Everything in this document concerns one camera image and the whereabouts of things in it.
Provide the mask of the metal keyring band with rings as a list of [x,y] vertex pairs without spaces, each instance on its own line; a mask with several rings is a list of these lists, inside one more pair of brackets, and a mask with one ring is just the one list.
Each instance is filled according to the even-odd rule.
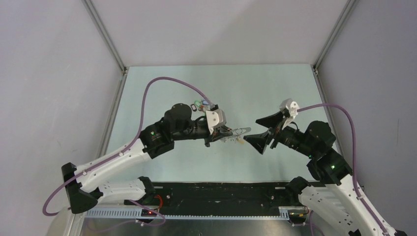
[[237,129],[232,129],[233,131],[233,136],[229,137],[226,141],[222,141],[223,143],[226,142],[236,142],[236,139],[243,139],[243,136],[246,133],[251,132],[251,128],[250,127],[245,127],[245,128],[237,128]]

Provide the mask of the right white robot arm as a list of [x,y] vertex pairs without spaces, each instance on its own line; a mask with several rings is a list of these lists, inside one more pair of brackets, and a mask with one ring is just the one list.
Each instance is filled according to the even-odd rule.
[[297,206],[302,204],[318,214],[343,236],[404,236],[376,211],[354,180],[354,172],[345,158],[333,149],[336,137],[328,123],[315,120],[305,132],[290,127],[298,114],[296,108],[283,108],[278,113],[256,120],[267,128],[262,134],[246,135],[260,154],[267,147],[283,144],[309,158],[307,168],[312,177],[325,185],[342,204],[343,209],[322,199],[321,195],[304,178],[296,177],[286,185],[286,200]]

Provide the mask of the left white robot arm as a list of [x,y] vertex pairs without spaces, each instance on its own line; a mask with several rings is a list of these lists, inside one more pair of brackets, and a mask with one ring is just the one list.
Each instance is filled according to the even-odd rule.
[[87,212],[97,204],[120,200],[149,205],[155,200],[155,188],[148,177],[125,182],[110,179],[134,165],[151,161],[174,149],[175,141],[204,140],[209,147],[232,135],[223,110],[214,106],[205,115],[192,120],[190,106],[178,103],[161,120],[147,126],[131,143],[92,162],[61,167],[69,209],[73,214]]

